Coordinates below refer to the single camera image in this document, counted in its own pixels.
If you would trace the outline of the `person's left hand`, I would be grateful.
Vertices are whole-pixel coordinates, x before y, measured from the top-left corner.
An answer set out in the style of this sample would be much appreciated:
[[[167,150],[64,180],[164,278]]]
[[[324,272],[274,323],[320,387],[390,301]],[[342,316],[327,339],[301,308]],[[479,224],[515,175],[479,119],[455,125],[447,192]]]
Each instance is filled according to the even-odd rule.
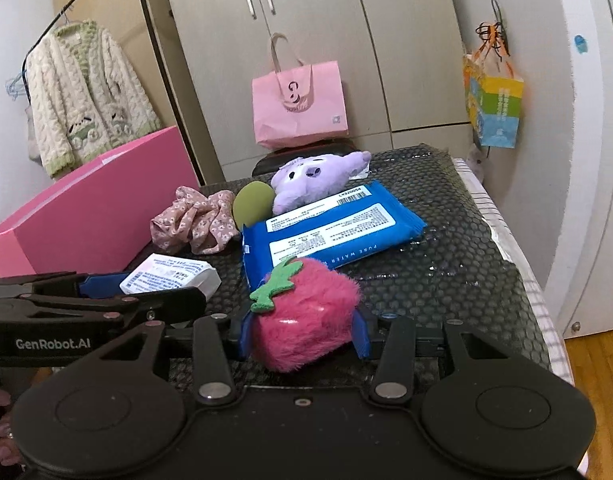
[[[0,418],[0,466],[8,467],[19,465],[21,455],[12,438],[10,424],[11,395],[0,388],[0,408],[6,408],[7,412]]]

